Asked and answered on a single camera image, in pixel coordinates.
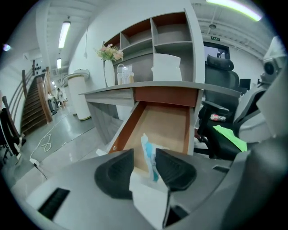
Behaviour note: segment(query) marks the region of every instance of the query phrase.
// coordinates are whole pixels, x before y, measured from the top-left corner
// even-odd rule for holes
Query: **wooden staircase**
[[[43,91],[44,77],[45,74],[42,74],[34,78],[24,103],[21,132],[25,135],[52,121],[45,99],[45,93],[47,92],[44,93],[45,89]]]

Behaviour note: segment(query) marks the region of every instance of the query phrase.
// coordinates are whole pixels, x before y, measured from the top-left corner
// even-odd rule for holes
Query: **chair armrest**
[[[229,113],[229,109],[226,109],[220,105],[217,105],[213,102],[203,101],[202,105],[206,108],[207,112],[208,110],[211,111],[210,115],[214,112],[218,115],[227,115]]]
[[[217,105],[213,102],[203,101],[202,102],[204,106],[204,116],[201,119],[201,124],[198,129],[198,134],[201,136],[204,129],[207,126],[208,120],[210,119],[210,116],[212,113],[217,113],[218,115],[227,115],[229,113],[229,110]]]

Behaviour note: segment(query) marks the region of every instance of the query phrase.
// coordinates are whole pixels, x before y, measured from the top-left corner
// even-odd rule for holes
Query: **exit sign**
[[[212,37],[212,36],[211,36],[211,39],[214,41],[220,41],[220,38],[216,38],[216,37]]]

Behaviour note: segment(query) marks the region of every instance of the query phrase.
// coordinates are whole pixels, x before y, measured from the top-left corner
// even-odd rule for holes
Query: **white cable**
[[[70,114],[70,113],[68,113],[66,116],[64,116],[63,118],[61,118],[60,121],[62,121],[62,120],[63,120],[65,117],[67,117],[69,114]],[[55,128],[56,125],[58,125],[58,123],[59,123],[60,121],[58,121],[58,122],[49,130],[49,132],[47,132],[46,135],[39,141],[39,144],[37,145],[37,147],[35,148],[35,150],[34,150],[34,151],[31,153],[31,155],[30,155],[30,161],[31,161],[31,159],[32,159],[32,155],[34,154],[34,152],[36,151],[36,149],[37,149],[38,147],[44,147],[44,146],[45,146],[45,147],[44,147],[44,152],[48,152],[48,151],[51,149],[51,147],[52,147],[52,144],[50,143],[51,134],[49,134],[49,133],[52,131],[52,129]],[[46,144],[43,144],[43,145],[40,145],[41,142],[42,142],[46,137],[49,137],[47,143],[46,143]]]

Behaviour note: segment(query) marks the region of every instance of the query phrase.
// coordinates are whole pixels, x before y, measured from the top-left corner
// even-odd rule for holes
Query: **green cloth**
[[[247,143],[234,136],[234,133],[231,129],[224,128],[221,125],[213,126],[213,128],[216,129],[233,144],[235,144],[236,147],[239,148],[242,152],[247,151]]]

